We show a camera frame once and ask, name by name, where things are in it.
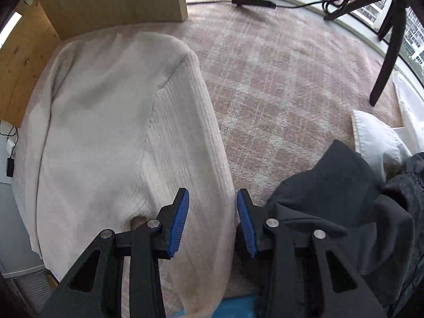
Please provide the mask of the beige knit sweater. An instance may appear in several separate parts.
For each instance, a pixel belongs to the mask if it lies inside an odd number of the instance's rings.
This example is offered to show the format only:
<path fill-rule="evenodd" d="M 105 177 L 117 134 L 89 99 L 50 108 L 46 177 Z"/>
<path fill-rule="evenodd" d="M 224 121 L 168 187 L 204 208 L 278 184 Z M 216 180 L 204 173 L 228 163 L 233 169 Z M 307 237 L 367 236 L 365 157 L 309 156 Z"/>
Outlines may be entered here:
<path fill-rule="evenodd" d="M 19 132 L 14 187 L 32 250 L 57 279 L 103 230 L 150 219 L 179 188 L 190 207 L 165 266 L 188 317 L 229 279 L 233 181 L 198 58 L 155 32 L 103 30 L 59 45 Z"/>

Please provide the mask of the blue garment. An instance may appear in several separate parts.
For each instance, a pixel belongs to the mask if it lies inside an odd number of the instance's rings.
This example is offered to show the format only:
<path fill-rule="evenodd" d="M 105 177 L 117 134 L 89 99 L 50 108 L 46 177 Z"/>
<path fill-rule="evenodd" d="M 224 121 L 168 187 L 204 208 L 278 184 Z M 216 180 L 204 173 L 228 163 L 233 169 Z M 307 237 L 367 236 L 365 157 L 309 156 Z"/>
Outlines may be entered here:
<path fill-rule="evenodd" d="M 252 318 L 256 317 L 258 294 L 247 294 L 239 297 L 222 299 L 213 313 L 206 317 L 213 318 Z"/>

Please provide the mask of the black garment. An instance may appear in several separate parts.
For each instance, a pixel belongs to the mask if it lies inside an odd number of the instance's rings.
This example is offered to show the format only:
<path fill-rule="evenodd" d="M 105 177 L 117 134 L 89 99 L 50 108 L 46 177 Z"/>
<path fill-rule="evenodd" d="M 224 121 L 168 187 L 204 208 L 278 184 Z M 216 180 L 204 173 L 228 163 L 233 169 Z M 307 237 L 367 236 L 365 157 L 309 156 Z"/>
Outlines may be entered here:
<path fill-rule="evenodd" d="M 423 154 L 381 182 L 358 153 L 334 141 L 313 169 L 281 182 L 262 208 L 293 231 L 328 234 L 373 291 L 384 317 L 420 316 Z M 262 265 L 245 254 L 240 224 L 236 250 L 260 296 Z"/>

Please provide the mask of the white garment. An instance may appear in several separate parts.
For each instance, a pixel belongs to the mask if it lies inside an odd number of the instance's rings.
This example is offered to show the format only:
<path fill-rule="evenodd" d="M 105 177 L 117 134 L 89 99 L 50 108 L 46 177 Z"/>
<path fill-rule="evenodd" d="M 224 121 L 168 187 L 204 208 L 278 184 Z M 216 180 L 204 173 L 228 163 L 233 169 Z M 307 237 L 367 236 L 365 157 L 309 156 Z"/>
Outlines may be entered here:
<path fill-rule="evenodd" d="M 415 90 L 399 72 L 392 81 L 403 126 L 393 128 L 363 111 L 354 110 L 351 115 L 355 150 L 383 182 L 423 151 L 423 91 Z"/>

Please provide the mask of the black power brick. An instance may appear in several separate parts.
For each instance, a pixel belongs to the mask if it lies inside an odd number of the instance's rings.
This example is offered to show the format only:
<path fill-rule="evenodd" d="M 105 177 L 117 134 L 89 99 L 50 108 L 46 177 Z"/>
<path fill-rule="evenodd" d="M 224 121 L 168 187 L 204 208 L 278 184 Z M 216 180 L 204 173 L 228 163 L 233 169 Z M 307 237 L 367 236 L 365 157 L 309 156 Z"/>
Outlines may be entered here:
<path fill-rule="evenodd" d="M 14 159 L 11 157 L 6 160 L 6 176 L 9 178 L 14 176 Z"/>

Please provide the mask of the pink plaid table cloth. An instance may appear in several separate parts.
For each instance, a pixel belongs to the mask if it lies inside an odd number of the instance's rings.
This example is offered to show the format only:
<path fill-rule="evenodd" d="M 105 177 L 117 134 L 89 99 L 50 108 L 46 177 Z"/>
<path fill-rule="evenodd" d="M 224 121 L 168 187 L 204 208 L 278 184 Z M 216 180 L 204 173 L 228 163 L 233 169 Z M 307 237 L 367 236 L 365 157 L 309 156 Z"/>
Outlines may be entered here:
<path fill-rule="evenodd" d="M 402 125 L 393 84 L 369 94 L 382 56 L 307 9 L 188 0 L 183 23 L 143 24 L 198 56 L 233 184 L 263 205 L 283 181 L 312 168 L 333 140 L 354 144 L 351 113 Z"/>

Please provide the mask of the pine plank board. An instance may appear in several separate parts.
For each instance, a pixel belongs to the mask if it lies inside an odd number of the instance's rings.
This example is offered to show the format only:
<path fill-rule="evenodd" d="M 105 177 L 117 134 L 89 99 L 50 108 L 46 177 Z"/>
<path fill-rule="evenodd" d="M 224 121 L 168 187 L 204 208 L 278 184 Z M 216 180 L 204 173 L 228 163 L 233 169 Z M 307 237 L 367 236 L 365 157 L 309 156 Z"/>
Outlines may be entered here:
<path fill-rule="evenodd" d="M 1 119 L 21 126 L 29 99 L 60 38 L 42 5 L 34 2 L 1 47 Z"/>

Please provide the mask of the large light wood board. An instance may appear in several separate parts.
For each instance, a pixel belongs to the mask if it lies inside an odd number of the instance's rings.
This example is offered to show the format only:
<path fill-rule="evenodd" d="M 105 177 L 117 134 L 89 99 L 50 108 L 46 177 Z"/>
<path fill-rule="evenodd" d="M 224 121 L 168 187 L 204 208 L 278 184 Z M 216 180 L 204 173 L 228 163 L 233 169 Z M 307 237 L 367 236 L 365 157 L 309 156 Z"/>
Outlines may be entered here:
<path fill-rule="evenodd" d="M 59 38 L 142 22 L 185 21 L 186 0 L 39 0 Z"/>

